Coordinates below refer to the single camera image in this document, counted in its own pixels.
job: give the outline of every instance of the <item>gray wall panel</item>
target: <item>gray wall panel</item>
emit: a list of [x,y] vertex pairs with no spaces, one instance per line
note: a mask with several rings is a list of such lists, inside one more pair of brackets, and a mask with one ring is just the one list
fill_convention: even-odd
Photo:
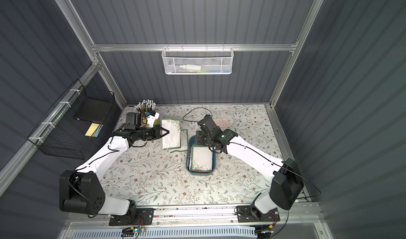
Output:
[[312,0],[72,0],[97,44],[289,44]]
[[0,0],[0,168],[90,63],[54,0]]
[[[0,169],[90,64],[54,0],[0,0]],[[56,238],[59,176],[79,163],[37,151],[0,198],[2,237]]]
[[102,52],[129,104],[269,102],[289,52],[236,52],[230,75],[167,75],[160,52]]
[[326,0],[276,106],[338,239],[406,232],[405,27],[406,0]]

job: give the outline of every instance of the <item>black wire basket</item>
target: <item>black wire basket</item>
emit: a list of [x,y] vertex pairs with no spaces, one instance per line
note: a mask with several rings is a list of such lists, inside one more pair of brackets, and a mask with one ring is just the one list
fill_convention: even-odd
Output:
[[[114,93],[81,86],[65,103],[41,138],[28,138],[45,155],[87,160],[108,140],[114,130],[115,117],[110,117]],[[90,125],[97,123],[98,134],[85,136]]]

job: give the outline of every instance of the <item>plastic container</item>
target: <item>plastic container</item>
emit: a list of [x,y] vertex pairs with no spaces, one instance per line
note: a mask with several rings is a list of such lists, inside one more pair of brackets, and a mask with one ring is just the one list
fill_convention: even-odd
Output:
[[195,176],[208,176],[208,175],[210,175],[213,171],[214,171],[214,169],[216,168],[216,152],[213,150],[213,165],[212,165],[212,167],[211,167],[211,171],[209,171],[209,172],[194,172],[194,171],[190,171],[189,170],[189,163],[190,163],[190,152],[191,152],[191,149],[192,149],[192,146],[195,144],[195,136],[192,136],[190,139],[189,139],[189,145],[188,145],[188,153],[186,154],[186,170],[190,173],[190,174],[192,174],[192,175],[195,175]]

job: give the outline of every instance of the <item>black cable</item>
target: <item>black cable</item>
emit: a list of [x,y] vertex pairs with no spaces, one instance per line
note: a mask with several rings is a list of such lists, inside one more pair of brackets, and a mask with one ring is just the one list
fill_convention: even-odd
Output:
[[189,111],[186,115],[184,115],[183,118],[182,118],[182,120],[183,120],[183,121],[186,121],[186,122],[196,122],[196,123],[198,123],[199,121],[190,121],[190,120],[186,120],[186,119],[185,119],[185,116],[187,116],[189,113],[191,113],[192,111],[194,111],[194,110],[196,110],[196,109],[205,109],[205,110],[209,111],[210,114],[211,114],[211,117],[213,117],[213,113],[212,113],[209,109],[204,108],[204,107],[197,107],[197,108],[194,108],[194,109],[192,109],[191,111]]
[[143,147],[143,146],[145,146],[147,143],[148,143],[148,140],[147,140],[147,141],[145,142],[145,144],[142,145],[142,146],[132,146],[132,147]]
[[[119,151],[119,150],[111,149],[110,146],[107,146],[107,148],[108,148],[109,150],[111,150],[112,152],[109,152],[109,153],[107,153],[107,154],[105,154],[105,155],[103,155],[103,156],[100,156],[100,157],[94,159],[94,160],[91,161],[88,165],[92,164],[95,160],[98,160],[98,159],[100,159],[100,158],[105,157],[106,155],[109,155],[109,154],[111,154],[111,153],[115,153],[115,152],[118,152],[118,151]],[[83,167],[83,168],[80,168],[80,169],[77,169],[77,170],[75,170],[75,171],[80,171],[80,170],[82,170],[82,169],[84,169],[84,168],[87,168],[87,166],[86,166],[86,167]]]
[[91,162],[89,163],[89,165],[92,164],[95,160],[98,160],[98,159],[100,159],[100,158],[105,157],[106,155],[109,155],[109,154],[111,154],[111,153],[115,153],[115,152],[118,152],[118,151],[119,151],[119,150],[111,149],[110,146],[107,146],[107,148],[108,148],[109,150],[111,150],[112,152],[109,152],[109,153],[107,153],[107,154],[105,154],[105,155],[103,155],[103,156],[100,156],[100,157],[94,159],[93,161],[91,161]]
[[80,192],[76,189],[76,187],[69,181],[68,174],[66,174],[66,181],[68,181],[68,184],[70,185],[70,187],[72,187],[72,189],[74,189],[80,196],[84,197],[84,199],[86,199],[89,203],[91,203],[91,204],[93,205],[93,207],[96,209],[97,214],[99,214],[99,210],[97,209],[97,207],[96,207],[87,197],[85,197],[82,193],[80,193]]
[[[251,147],[242,145],[242,144],[240,144],[240,143],[236,143],[236,142],[226,142],[226,143],[224,143],[224,144],[222,144],[222,145],[226,145],[226,144],[229,144],[229,143],[237,144],[237,145],[246,147],[246,148],[251,149],[252,151],[256,152],[257,154],[261,155],[259,152],[253,150]],[[309,184],[311,184],[311,185],[319,192],[317,195],[306,196],[306,197],[301,197],[301,198],[311,198],[311,197],[319,196],[319,195],[322,193],[322,192],[319,190],[319,188],[317,188],[314,184],[312,184],[312,183],[311,183],[309,180],[307,180],[306,178],[302,177],[301,175],[299,175],[299,174],[297,174],[297,173],[295,173],[295,172],[293,172],[293,171],[291,171],[291,170],[288,170],[287,168],[282,167],[281,165],[278,165],[278,164],[274,163],[273,161],[270,161],[269,159],[267,159],[267,158],[266,158],[265,156],[263,156],[263,155],[261,155],[261,156],[262,156],[263,158],[265,158],[267,161],[269,161],[270,163],[272,163],[272,165],[276,165],[276,166],[281,167],[281,168],[283,168],[283,169],[285,169],[285,170],[287,170],[287,171],[292,172],[293,174],[295,174],[295,175],[297,175],[297,176],[300,176],[302,179],[308,181]]]
[[282,227],[281,229],[279,229],[279,230],[278,230],[276,233],[274,233],[271,237],[276,236],[279,232],[282,231],[282,229],[286,226],[287,219],[289,219],[289,210],[287,211],[287,217],[286,217],[285,224],[283,225],[283,227]]
[[141,222],[143,221],[143,217],[142,217],[142,216],[140,216],[140,214],[139,214],[139,213],[136,213],[136,215],[138,215],[138,216],[137,216],[137,218],[135,219],[135,221],[134,221],[133,223],[131,223],[131,225],[134,225],[134,223],[136,223],[136,222],[138,221],[138,219],[139,219],[139,218],[141,218]]

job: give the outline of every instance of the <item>mounting plate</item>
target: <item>mounting plate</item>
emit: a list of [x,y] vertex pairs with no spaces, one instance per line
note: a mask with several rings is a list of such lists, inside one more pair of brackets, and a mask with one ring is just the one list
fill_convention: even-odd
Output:
[[278,209],[272,209],[271,211],[269,211],[268,214],[261,214],[261,218],[260,220],[256,220],[254,219],[254,217],[252,217],[251,215],[251,207],[250,206],[237,206],[236,207],[236,212],[241,214],[241,215],[237,215],[238,216],[238,222],[256,222],[256,221],[269,221],[272,222],[272,219],[274,221],[280,221],[281,218],[279,217],[279,212]]
[[[137,208],[136,212],[137,214],[139,214],[139,216],[141,216],[142,220],[144,220],[144,225],[152,224],[152,219],[154,217],[153,208]],[[136,220],[131,215],[112,215],[108,224],[110,226],[138,226],[139,224],[141,224],[141,219],[139,218]]]
[[195,145],[198,146],[207,146],[204,140],[204,134],[202,131],[196,131],[196,136],[195,136]]

